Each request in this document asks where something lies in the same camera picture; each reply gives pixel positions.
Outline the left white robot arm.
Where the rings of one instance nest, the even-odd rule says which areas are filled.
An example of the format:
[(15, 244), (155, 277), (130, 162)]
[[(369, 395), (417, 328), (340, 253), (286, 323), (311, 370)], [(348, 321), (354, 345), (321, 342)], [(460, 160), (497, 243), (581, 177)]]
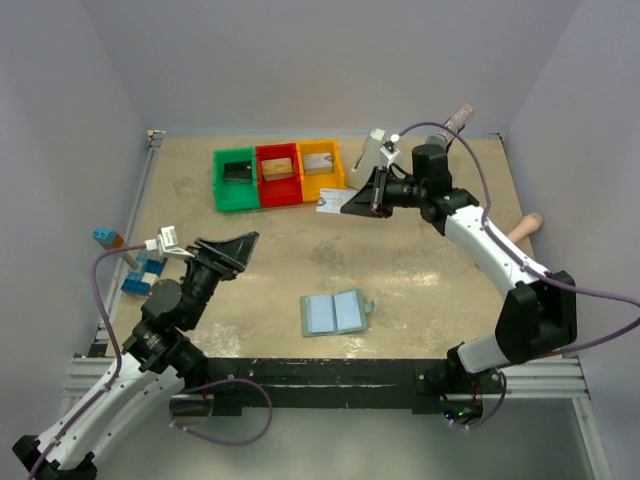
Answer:
[(153, 400), (205, 385), (208, 359), (185, 334), (197, 326), (217, 286), (246, 270), (259, 237), (250, 231), (224, 241), (198, 238), (182, 248), (175, 228), (163, 227), (139, 245), (161, 259), (184, 261), (186, 271), (152, 286), (124, 343), (109, 336), (115, 359), (79, 403), (48, 430), (14, 444), (29, 478), (95, 478), (106, 444)]

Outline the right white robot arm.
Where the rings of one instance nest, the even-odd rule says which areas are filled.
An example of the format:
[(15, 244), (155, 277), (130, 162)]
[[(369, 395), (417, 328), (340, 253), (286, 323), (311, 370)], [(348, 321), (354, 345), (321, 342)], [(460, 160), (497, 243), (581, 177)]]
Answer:
[(397, 207), (419, 209), (427, 223), (472, 257), (503, 300), (493, 333), (448, 351), (447, 384), (467, 392), (487, 370), (572, 344), (577, 337), (573, 278), (531, 260), (485, 217), (471, 193), (454, 186), (444, 147), (415, 147), (410, 172), (396, 164), (398, 154), (392, 141), (382, 144), (378, 165), (342, 213), (388, 218)]

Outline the white credit card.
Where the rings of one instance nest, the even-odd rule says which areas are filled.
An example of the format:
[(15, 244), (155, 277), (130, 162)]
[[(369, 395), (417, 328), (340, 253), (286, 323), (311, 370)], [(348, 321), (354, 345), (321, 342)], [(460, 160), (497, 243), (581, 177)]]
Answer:
[(319, 213), (339, 214), (342, 206), (356, 194), (352, 189), (323, 188), (316, 204)]

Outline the green card holder wallet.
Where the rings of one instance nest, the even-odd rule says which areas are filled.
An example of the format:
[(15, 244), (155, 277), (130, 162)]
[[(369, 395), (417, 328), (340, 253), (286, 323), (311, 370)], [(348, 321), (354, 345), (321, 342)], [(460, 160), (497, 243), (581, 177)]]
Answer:
[(303, 296), (300, 298), (302, 336), (332, 336), (364, 331), (368, 328), (368, 315), (374, 310), (375, 302), (366, 301), (360, 289)]

